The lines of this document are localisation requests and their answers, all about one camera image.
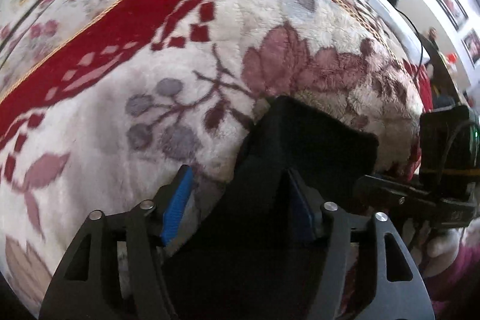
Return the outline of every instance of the framed picture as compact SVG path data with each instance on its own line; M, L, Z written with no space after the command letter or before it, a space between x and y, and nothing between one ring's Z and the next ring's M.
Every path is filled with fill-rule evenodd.
M475 67L477 62L480 60L480 39L478 34L472 29L462 41L467 52L469 53L473 66Z
M436 1L440 4L445 14L447 14L447 16L450 18L450 21L452 21L452 24L455 26L457 31L463 26L465 21L469 19L458 0Z

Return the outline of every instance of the silver screw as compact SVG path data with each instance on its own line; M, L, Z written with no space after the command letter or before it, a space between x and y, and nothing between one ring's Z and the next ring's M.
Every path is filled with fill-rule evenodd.
M152 209L154 205L155 204L151 199L146 199L145 201L140 202L140 209L147 211L149 209Z
M102 218L102 211L93 211L88 215L91 220L99 220Z
M338 205L334 202L328 201L323 204L323 207L327 209L328 211L336 211L338 210Z
M378 220L378 221L387 221L388 220L388 216L383 213L382 211L378 211L375 213L375 218Z

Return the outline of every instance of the fleece blanket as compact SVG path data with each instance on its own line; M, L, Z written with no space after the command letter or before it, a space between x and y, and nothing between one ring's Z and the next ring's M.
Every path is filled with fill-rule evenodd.
M0 269L11 287L37 314L88 213L130 209L186 163L195 189L174 253L281 94L374 133L378 170L410 171L422 102L355 0L115 2L0 100Z

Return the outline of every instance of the blue gripper pad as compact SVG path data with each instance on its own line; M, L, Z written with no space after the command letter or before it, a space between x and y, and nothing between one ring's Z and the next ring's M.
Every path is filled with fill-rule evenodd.
M191 193L193 179L194 173L191 168L188 167L163 214L163 230L161 238L164 246L166 246L177 235L178 227Z

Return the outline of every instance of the floral blanket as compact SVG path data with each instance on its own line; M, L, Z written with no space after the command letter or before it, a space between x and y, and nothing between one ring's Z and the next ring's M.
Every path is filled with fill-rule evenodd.
M0 270L32 313L90 211L128 210L187 163L175 252L221 197L266 98L376 134L379 170L410 167L422 102L355 0L98 1L25 0L30 14L6 24Z

